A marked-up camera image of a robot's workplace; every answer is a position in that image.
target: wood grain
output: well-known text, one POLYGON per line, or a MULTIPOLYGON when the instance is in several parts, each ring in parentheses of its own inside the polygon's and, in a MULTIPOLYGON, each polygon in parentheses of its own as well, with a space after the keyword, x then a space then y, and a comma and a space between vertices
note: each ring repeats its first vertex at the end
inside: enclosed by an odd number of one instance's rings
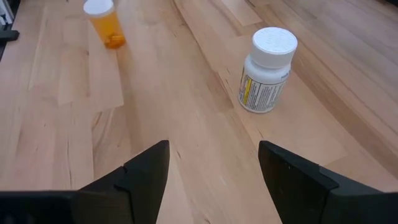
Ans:
POLYGON ((105 49, 81 0, 23 1, 0 62, 0 189, 79 189, 162 139, 158 223, 280 223, 257 161, 266 139, 398 190, 398 9, 373 0, 118 0, 105 49), (276 108, 238 102, 251 36, 299 45, 276 108))

